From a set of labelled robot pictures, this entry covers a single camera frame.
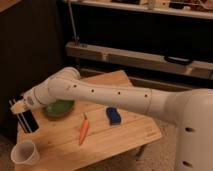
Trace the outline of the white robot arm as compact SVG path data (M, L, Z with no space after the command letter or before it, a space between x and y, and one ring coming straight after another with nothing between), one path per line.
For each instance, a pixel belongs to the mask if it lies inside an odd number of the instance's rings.
M142 113L179 126L175 171L213 171L213 89L169 92L152 88L86 83L65 67L24 92L14 114L58 100L85 100Z

